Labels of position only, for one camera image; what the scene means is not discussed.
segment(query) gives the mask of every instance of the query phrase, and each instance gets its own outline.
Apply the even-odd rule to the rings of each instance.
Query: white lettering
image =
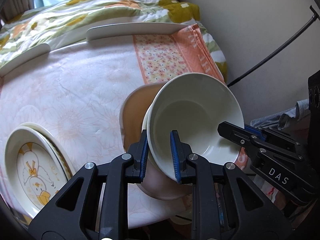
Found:
[[[269,174],[273,175],[273,174],[275,174],[275,172],[276,172],[276,170],[274,168],[271,168],[271,170],[269,171]]]
[[[284,178],[284,181],[282,182],[282,184],[286,184],[288,179],[289,179],[289,178],[285,177],[285,178]]]
[[[278,174],[278,176],[276,176],[276,179],[280,180],[281,177],[281,173]]]

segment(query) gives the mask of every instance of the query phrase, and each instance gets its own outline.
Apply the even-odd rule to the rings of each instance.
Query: black pole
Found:
[[[270,59],[272,59],[275,55],[277,55],[280,51],[282,51],[285,47],[287,47],[291,42],[293,42],[296,38],[298,38],[306,29],[310,27],[311,24],[313,24],[318,18],[319,15],[317,12],[313,9],[312,6],[310,6],[310,10],[313,12],[313,16],[311,19],[300,29],[298,32],[293,35],[290,39],[288,39],[283,45],[281,45],[278,49],[276,49],[274,52],[272,52],[268,57],[263,59],[261,62],[259,62],[257,65],[255,65],[252,69],[248,70],[246,73],[241,75],[240,77],[236,78],[232,82],[228,84],[228,87],[233,86],[234,84],[238,83],[240,80],[242,80],[244,77],[249,75],[251,72],[255,71],[257,68],[261,67],[263,64],[268,62]]]

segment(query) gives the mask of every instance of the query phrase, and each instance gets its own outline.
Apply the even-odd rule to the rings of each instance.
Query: white tablecloth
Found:
[[[0,79],[0,192],[7,203],[23,212],[4,172],[4,147],[14,128],[23,122],[42,125],[61,143],[76,171],[89,161],[110,162],[124,152],[121,105],[141,85],[132,36],[58,49]],[[167,219],[187,206],[185,200],[156,200],[129,185],[129,228]]]

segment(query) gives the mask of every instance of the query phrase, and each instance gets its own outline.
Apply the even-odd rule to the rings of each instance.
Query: screw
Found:
[[[229,169],[229,170],[233,170],[236,166],[235,166],[234,163],[227,163],[227,164],[226,164],[226,167],[227,167],[227,169]]]
[[[131,154],[130,153],[125,153],[121,156],[122,159],[124,160],[129,160],[131,158]]]
[[[199,158],[199,156],[198,156],[197,154],[195,154],[195,153],[192,153],[192,154],[189,155],[189,159],[190,159],[190,160],[195,161],[195,160],[197,160],[198,158]]]
[[[86,163],[86,164],[84,165],[84,167],[85,167],[87,170],[90,170],[90,169],[92,169],[92,168],[94,167],[94,163]]]

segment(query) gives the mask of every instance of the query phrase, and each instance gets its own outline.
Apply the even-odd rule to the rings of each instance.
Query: white wall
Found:
[[[318,12],[314,0],[182,0],[198,4],[201,22],[226,56],[228,82],[277,49]],[[231,87],[250,120],[308,98],[308,77],[320,69],[320,21],[268,63]]]

